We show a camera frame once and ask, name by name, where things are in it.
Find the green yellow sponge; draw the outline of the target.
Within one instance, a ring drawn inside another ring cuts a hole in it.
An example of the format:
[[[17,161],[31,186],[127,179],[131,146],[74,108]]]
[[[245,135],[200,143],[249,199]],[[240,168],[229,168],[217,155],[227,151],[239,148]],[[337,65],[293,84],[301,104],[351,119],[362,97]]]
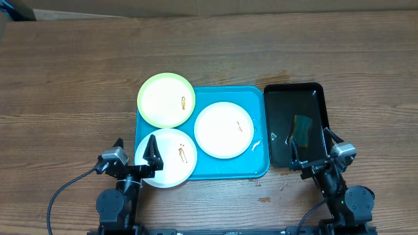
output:
[[[303,115],[294,115],[289,143],[298,148],[307,149],[312,125],[312,118]]]

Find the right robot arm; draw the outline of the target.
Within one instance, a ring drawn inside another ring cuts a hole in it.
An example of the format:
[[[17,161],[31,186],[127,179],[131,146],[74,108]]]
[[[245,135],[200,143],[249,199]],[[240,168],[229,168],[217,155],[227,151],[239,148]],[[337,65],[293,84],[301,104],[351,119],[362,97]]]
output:
[[[353,162],[357,154],[355,146],[335,135],[329,128],[323,130],[331,139],[330,152],[320,160],[300,161],[301,145],[298,135],[291,134],[291,164],[289,169],[301,171],[300,177],[313,179],[321,191],[323,200],[308,211],[300,220],[295,231],[300,234],[376,234],[376,228],[369,227],[372,220],[375,194],[369,188],[356,185],[348,187],[342,174]],[[304,222],[322,205],[327,205],[330,219],[322,219],[315,228],[305,228]]]

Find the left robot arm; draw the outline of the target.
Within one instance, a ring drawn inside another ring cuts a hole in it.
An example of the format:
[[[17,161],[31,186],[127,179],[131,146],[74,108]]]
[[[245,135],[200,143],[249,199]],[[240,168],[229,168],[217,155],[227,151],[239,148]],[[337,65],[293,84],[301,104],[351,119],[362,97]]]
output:
[[[163,169],[163,160],[154,135],[148,138],[143,154],[146,164],[130,165],[119,138],[113,147],[98,156],[94,171],[116,178],[116,187],[103,191],[97,198],[98,234],[148,234],[148,229],[136,222],[138,197],[142,180],[154,178]]]

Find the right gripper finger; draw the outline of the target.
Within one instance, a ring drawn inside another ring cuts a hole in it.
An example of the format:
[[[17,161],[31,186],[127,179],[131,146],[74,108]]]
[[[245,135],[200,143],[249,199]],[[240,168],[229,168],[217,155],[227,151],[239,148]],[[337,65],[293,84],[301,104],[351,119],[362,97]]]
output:
[[[336,134],[334,134],[328,127],[325,127],[323,129],[323,132],[324,132],[324,134],[328,138],[330,138],[331,140],[333,140],[335,143],[339,144],[339,143],[342,143],[343,142],[343,140],[339,136],[337,136]]]
[[[291,148],[291,165],[299,165],[298,144],[294,136],[290,137],[289,144]]]

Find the green rimmed plate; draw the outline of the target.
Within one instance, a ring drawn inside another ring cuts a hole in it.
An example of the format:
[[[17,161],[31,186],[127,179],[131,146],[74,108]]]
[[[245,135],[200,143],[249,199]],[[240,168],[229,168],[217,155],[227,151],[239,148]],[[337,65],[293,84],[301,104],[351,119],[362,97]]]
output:
[[[157,128],[174,128],[186,122],[196,104],[193,86],[171,72],[147,79],[137,95],[137,109],[147,123]]]

